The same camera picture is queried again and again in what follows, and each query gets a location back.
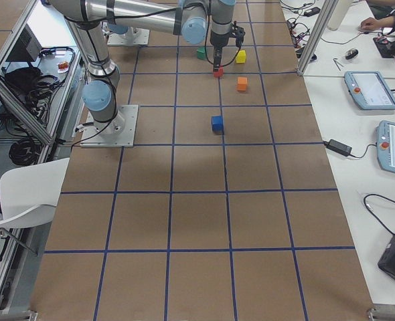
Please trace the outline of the person's hand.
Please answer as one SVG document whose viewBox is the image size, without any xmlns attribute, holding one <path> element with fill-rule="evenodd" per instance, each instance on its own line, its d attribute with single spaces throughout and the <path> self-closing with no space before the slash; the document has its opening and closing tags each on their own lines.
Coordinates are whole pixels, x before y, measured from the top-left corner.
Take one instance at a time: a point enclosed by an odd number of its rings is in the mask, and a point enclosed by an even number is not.
<svg viewBox="0 0 395 321">
<path fill-rule="evenodd" d="M 362 31 L 375 31 L 377 29 L 384 28 L 386 22 L 383 19 L 375 19 L 369 17 L 360 23 L 359 29 Z"/>
</svg>

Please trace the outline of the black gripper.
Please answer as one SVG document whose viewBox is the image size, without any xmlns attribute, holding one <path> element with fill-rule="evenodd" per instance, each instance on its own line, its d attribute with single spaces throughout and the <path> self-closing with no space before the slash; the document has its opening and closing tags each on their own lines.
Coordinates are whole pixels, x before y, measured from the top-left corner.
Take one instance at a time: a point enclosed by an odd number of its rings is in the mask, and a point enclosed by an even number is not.
<svg viewBox="0 0 395 321">
<path fill-rule="evenodd" d="M 210 32 L 210 43 L 214 47 L 213 50 L 213 71 L 220 69 L 222 64 L 222 48 L 228 45 L 231 36 L 231 31 L 220 34 L 211 30 Z"/>
</svg>

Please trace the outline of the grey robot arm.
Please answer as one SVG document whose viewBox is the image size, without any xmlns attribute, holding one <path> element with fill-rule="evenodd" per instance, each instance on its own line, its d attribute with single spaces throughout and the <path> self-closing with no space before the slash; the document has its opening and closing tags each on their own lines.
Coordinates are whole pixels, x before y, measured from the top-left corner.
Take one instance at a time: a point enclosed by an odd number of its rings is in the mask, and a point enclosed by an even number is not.
<svg viewBox="0 0 395 321">
<path fill-rule="evenodd" d="M 234 1 L 179 1 L 176 7 L 148 1 L 52 1 L 70 25 L 86 58 L 90 80 L 82 98 L 97 133 L 108 136 L 123 130 L 125 119 L 116 103 L 120 72 L 111 60 L 102 23 L 138 27 L 180 35 L 190 44 L 211 43 L 213 72 L 223 67 L 222 50 L 231 38 L 241 46 L 244 33 L 233 20 Z"/>
</svg>

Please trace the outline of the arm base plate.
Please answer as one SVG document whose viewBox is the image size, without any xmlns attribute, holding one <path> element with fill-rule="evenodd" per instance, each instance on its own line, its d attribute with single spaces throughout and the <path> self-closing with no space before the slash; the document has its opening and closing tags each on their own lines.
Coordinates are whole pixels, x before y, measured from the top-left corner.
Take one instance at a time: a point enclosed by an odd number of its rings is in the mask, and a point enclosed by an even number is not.
<svg viewBox="0 0 395 321">
<path fill-rule="evenodd" d="M 111 47 L 147 46 L 150 31 L 148 29 L 130 27 L 126 33 L 112 32 L 107 44 Z"/>
<path fill-rule="evenodd" d="M 105 128 L 96 123 L 86 126 L 82 132 L 80 146 L 83 148 L 133 147 L 139 105 L 120 105 L 116 118 Z"/>
</svg>

